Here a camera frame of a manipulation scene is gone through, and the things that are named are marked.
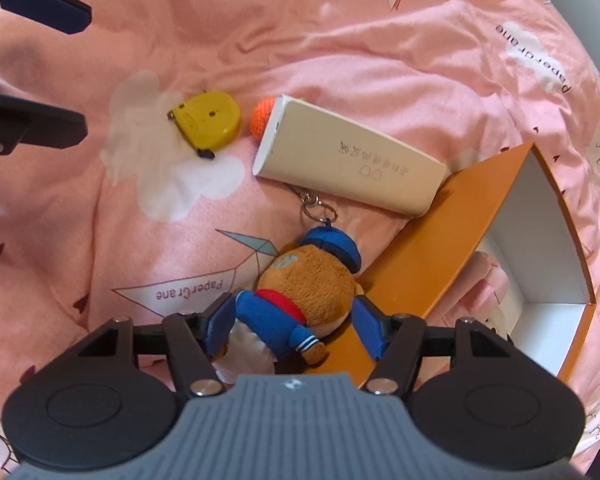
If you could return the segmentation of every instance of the keyring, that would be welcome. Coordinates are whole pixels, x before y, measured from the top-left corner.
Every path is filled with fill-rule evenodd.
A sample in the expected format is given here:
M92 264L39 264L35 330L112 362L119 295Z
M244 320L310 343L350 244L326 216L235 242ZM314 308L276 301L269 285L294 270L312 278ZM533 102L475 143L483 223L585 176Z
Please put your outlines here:
M328 211L331 211L333 213L333 218L322 218L322 217L314 215L313 213L311 213L309 211L310 207L313 208L313 207L320 207L320 206L327 209ZM329 204L325 204L320 199L318 199L312 205L308 205L306 202L302 202L302 212L305 215L307 215L311 220L319 222L320 224L325 224L326 226L330 226L332 223L334 223L338 219L338 212L332 206L330 206Z

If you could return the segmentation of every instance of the bed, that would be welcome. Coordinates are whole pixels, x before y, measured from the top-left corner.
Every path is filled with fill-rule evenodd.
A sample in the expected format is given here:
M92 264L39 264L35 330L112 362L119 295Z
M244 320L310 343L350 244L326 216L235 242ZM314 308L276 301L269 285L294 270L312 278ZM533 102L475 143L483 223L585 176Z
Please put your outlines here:
M84 113L90 134L0 157L0 412L112 316L153 323L253 285L312 224L257 181L256 143L213 163L165 120L219 89L243 114L286 93L395 136L450 173L532 140L563 191L597 310L570 377L600 446L600 72L551 0L83 0L64 36L0 10L0 92ZM404 228L329 198L368 267ZM147 371L162 374L153 360ZM17 466L0 428L0 477Z

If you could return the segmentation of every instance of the gray gripper base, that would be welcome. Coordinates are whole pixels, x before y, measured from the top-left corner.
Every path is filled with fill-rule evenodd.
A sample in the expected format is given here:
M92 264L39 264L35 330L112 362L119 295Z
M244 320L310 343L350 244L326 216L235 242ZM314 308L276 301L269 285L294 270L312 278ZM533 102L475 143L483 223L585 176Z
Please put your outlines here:
M19 467L10 480L575 480L567 461L488 470L440 450L395 397L347 374L242 376L219 397L189 401L158 446L123 465L58 473Z

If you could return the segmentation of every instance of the orange knitted object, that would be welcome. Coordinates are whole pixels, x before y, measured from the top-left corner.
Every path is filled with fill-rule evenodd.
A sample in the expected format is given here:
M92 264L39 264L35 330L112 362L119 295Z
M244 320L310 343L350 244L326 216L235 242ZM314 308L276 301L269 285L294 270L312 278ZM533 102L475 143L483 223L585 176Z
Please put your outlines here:
M258 142L262 140L264 130L267 127L269 117L271 117L271 111L273 110L275 102L275 97L265 97L256 105L251 114L249 129L251 130L251 135L253 135Z

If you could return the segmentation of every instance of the blue hat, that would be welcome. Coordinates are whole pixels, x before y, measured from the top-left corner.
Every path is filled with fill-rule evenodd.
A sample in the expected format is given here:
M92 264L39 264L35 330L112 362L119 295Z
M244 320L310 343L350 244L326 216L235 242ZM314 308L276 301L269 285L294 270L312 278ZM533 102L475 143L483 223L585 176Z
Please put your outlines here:
M313 245L339 259L351 274L360 271L362 259L356 243L335 227L314 227L300 245Z

